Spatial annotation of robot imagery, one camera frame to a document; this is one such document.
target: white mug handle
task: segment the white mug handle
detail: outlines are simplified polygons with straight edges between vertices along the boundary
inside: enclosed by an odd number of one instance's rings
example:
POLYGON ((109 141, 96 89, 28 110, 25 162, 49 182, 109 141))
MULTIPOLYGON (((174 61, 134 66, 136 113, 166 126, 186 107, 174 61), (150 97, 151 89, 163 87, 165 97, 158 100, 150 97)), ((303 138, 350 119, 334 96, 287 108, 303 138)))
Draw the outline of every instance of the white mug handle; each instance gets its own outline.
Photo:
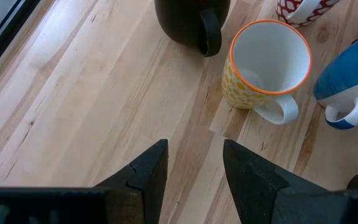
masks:
POLYGON ((326 107, 326 121, 329 125, 336 129, 350 129, 358 125, 358 98, 354 100, 353 110, 342 119, 337 119, 338 110, 332 106, 326 107))
POLYGON ((310 14, 317 8, 321 0, 303 0, 295 12, 290 13, 287 19, 294 23, 306 21, 310 14))
POLYGON ((274 99, 283 110, 283 116, 267 109, 266 106, 258 106, 254 111, 273 124, 286 124, 293 121, 298 116, 298 105, 291 95, 282 95, 274 99))

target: black mug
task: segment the black mug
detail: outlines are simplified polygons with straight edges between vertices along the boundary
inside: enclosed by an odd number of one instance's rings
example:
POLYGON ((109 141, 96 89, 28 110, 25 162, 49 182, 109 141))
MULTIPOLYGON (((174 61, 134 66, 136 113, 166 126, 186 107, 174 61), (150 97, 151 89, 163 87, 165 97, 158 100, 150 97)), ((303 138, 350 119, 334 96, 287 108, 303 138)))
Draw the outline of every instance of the black mug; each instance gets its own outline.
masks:
POLYGON ((172 40, 197 47, 205 57, 219 52, 221 27, 230 0, 155 0, 154 3, 158 21, 172 40))

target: mug handle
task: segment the mug handle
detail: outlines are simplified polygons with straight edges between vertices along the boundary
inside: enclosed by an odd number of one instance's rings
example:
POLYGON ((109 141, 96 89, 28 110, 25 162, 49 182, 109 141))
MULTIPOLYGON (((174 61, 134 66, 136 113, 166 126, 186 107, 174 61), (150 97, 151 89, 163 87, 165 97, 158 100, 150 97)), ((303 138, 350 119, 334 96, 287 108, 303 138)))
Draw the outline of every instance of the mug handle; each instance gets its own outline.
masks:
POLYGON ((202 10, 200 17, 202 25, 198 32, 198 50, 204 57, 210 57, 216 55, 221 49, 221 25, 212 8, 202 10))
POLYGON ((303 0, 295 12, 290 13, 287 19, 294 23, 304 22, 317 8, 321 0, 303 0))
POLYGON ((280 105, 283 110, 283 116, 267 109, 264 105, 254 108, 254 111, 273 124, 286 124, 296 119, 299 109, 291 95, 282 95, 273 100, 280 105))
POLYGON ((336 119, 338 110, 332 106, 326 107, 325 117, 327 123, 336 129, 350 129, 358 125, 358 98, 354 100, 353 110, 342 119, 336 119))

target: cup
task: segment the cup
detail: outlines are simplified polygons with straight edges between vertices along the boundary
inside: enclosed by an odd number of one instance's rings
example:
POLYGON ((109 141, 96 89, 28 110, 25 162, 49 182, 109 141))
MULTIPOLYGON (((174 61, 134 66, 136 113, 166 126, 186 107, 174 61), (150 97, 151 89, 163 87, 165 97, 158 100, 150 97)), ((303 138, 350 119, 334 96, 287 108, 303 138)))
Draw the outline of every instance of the cup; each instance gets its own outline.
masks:
POLYGON ((277 0, 278 20, 292 27, 304 27, 322 16, 339 0, 277 0))
POLYGON ((307 79, 311 53, 305 38, 291 26, 274 20, 251 22, 234 37, 223 71, 222 90, 236 108, 253 109, 273 124, 298 116, 289 94, 307 79), (283 116, 267 109, 274 101, 283 116))
POLYGON ((326 122, 337 129, 358 125, 358 41, 333 60, 314 85, 314 97, 325 107, 326 122), (341 119, 338 113, 347 113, 341 119))

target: red and white patterned mug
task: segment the red and white patterned mug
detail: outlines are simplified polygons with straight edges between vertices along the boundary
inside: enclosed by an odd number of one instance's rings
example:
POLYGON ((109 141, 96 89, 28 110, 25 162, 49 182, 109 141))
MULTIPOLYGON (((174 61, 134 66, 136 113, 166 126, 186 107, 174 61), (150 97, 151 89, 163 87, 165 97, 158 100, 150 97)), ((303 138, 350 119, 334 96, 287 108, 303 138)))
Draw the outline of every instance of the red and white patterned mug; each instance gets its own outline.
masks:
POLYGON ((278 20, 292 27, 304 27, 322 16, 339 0, 277 0, 278 20))

